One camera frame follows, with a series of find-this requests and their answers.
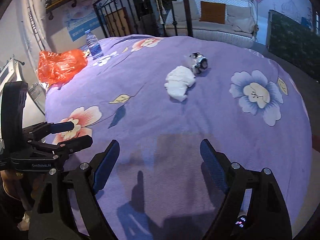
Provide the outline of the brown cushion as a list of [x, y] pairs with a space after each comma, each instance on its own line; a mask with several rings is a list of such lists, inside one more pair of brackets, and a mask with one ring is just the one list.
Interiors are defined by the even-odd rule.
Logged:
[[201, 22], [225, 24], [226, 5], [201, 1]]

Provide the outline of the clear water bottle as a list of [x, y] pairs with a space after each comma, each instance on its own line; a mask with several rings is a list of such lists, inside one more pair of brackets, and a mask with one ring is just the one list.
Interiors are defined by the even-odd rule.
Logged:
[[91, 32], [90, 29], [86, 30], [85, 34], [86, 34], [86, 43], [93, 59], [96, 60], [102, 57], [104, 54], [99, 44], [98, 38]]

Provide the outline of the orange plastic bag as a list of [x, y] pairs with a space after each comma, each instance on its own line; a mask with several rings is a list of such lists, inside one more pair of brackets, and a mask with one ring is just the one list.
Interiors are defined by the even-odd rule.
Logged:
[[49, 86], [68, 83], [88, 64], [87, 57], [80, 49], [55, 53], [39, 52], [37, 75], [42, 83]]

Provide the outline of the crumpled silver foil wrapper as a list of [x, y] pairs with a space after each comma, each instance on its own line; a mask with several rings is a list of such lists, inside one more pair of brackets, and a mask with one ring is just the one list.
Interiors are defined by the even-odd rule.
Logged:
[[193, 72], [194, 75], [200, 75], [202, 72], [206, 71], [208, 68], [207, 59], [199, 52], [192, 53], [189, 56], [189, 62], [190, 62], [190, 70]]

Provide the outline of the green patterned covered table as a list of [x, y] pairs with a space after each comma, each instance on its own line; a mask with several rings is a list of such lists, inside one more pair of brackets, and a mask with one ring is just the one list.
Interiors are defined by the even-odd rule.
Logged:
[[275, 10], [270, 10], [266, 47], [273, 55], [295, 65], [319, 81], [319, 36], [309, 28]]

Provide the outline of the white wicker swing sofa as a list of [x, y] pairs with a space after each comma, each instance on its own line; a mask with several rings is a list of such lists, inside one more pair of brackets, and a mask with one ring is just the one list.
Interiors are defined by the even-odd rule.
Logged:
[[194, 38], [251, 48], [258, 32], [257, 10], [248, 0], [189, 0]]

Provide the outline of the black iron bed frame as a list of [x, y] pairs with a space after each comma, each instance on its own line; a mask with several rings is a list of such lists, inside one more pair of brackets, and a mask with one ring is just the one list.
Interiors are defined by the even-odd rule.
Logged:
[[177, 0], [97, 0], [93, 9], [106, 38], [131, 34], [167, 37], [170, 24], [178, 36], [174, 1]]

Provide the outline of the white tissue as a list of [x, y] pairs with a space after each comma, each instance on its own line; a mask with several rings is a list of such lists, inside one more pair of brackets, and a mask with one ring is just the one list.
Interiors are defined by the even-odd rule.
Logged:
[[164, 87], [169, 96], [179, 102], [186, 98], [187, 89], [195, 83], [195, 75], [185, 66], [177, 66], [165, 78]]

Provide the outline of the smartphone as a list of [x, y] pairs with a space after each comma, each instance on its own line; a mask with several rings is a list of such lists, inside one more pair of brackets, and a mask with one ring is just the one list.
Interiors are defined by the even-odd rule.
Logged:
[[247, 213], [249, 209], [251, 195], [252, 195], [252, 189], [246, 189], [244, 194], [244, 199], [240, 207], [239, 215], [235, 223], [236, 230], [242, 230], [246, 225]]

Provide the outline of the purple floral bed sheet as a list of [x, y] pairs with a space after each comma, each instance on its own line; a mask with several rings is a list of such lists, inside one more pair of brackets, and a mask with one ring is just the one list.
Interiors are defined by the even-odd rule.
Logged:
[[[205, 234], [224, 195], [200, 155], [203, 139], [246, 169], [270, 168], [291, 222], [297, 219], [310, 178], [311, 127], [300, 92], [279, 64], [253, 50], [187, 36], [100, 43], [105, 63], [89, 60], [71, 81], [49, 88], [48, 122], [72, 121], [75, 129], [47, 140], [92, 136], [92, 146], [72, 155], [66, 169], [119, 142], [119, 158], [97, 194], [119, 239]], [[190, 69], [196, 52], [208, 68], [179, 102], [167, 93], [165, 78], [177, 66]]]

